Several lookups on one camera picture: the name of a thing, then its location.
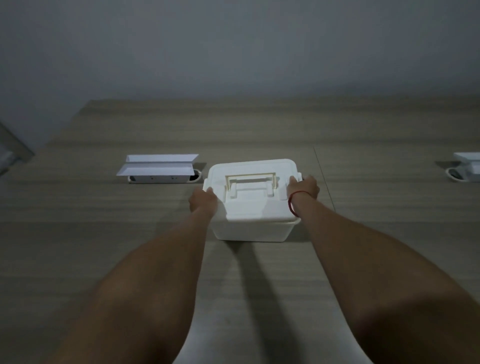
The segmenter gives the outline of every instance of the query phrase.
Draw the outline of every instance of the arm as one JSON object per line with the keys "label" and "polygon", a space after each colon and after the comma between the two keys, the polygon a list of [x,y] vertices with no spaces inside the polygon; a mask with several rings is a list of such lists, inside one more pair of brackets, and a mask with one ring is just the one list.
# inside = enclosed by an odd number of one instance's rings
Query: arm
{"label": "arm", "polygon": [[480,306],[397,239],[316,201],[316,180],[290,178],[306,226],[355,338],[375,363],[480,363]]}
{"label": "arm", "polygon": [[216,208],[211,189],[196,189],[188,218],[128,254],[103,279],[49,363],[173,362],[192,322]]}

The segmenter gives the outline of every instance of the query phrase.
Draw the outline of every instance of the table surface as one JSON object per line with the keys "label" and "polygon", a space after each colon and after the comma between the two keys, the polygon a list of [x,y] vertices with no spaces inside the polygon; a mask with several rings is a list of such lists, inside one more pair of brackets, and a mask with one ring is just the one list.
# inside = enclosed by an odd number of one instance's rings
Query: table surface
{"label": "table surface", "polygon": [[[199,153],[196,167],[289,158],[319,200],[391,234],[480,299],[480,183],[450,182],[479,151],[480,100],[91,101],[2,178],[0,355],[37,363],[92,287],[188,212],[195,184],[129,185],[127,154]],[[369,363],[305,228],[284,243],[209,231],[192,328],[175,363]]]}

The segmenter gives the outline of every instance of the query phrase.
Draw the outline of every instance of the gray wall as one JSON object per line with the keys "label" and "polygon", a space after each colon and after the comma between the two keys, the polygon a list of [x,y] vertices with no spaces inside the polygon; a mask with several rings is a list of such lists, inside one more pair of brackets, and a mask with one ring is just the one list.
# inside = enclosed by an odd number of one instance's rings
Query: gray wall
{"label": "gray wall", "polygon": [[478,94],[479,4],[2,0],[0,118],[38,149],[93,98]]}

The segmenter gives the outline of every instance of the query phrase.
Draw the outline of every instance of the red string bracelet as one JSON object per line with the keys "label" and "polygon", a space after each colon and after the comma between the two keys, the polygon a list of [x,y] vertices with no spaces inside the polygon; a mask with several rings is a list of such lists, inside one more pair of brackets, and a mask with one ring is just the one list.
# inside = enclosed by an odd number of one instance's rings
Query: red string bracelet
{"label": "red string bracelet", "polygon": [[294,194],[297,194],[298,192],[305,192],[305,193],[308,194],[309,196],[311,196],[311,194],[309,194],[307,191],[295,191],[294,193],[292,193],[292,194],[288,197],[288,208],[290,209],[290,212],[291,212],[292,214],[294,214],[296,217],[299,218],[300,216],[298,216],[298,215],[295,213],[295,211],[293,211],[293,209],[292,209],[292,197],[293,197]]}

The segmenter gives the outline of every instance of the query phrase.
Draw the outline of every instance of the person's right arm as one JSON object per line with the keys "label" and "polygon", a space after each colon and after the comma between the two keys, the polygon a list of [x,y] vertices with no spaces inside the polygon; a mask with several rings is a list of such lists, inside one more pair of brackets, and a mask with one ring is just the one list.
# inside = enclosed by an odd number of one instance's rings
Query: person's right arm
{"label": "person's right arm", "polygon": [[399,240],[316,201],[316,180],[290,178],[340,308],[376,363],[480,363],[480,306],[451,277]]}

